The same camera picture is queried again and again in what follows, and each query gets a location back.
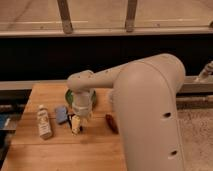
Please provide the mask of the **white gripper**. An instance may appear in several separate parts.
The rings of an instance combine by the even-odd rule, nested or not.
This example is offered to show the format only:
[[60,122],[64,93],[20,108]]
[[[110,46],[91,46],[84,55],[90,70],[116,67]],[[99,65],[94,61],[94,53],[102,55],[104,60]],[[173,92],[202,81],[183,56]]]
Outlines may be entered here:
[[72,117],[72,133],[77,135],[80,132],[82,120],[80,117],[88,117],[92,111],[92,100],[88,94],[74,94],[72,102],[73,112],[76,114]]

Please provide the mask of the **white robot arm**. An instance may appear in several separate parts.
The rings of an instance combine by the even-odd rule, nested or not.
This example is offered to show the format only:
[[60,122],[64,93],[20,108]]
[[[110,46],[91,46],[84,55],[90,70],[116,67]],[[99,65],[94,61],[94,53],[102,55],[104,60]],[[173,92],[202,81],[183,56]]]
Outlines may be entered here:
[[72,74],[74,113],[92,108],[90,90],[111,88],[127,171],[185,171],[176,94],[185,79],[183,63],[159,54],[97,73]]

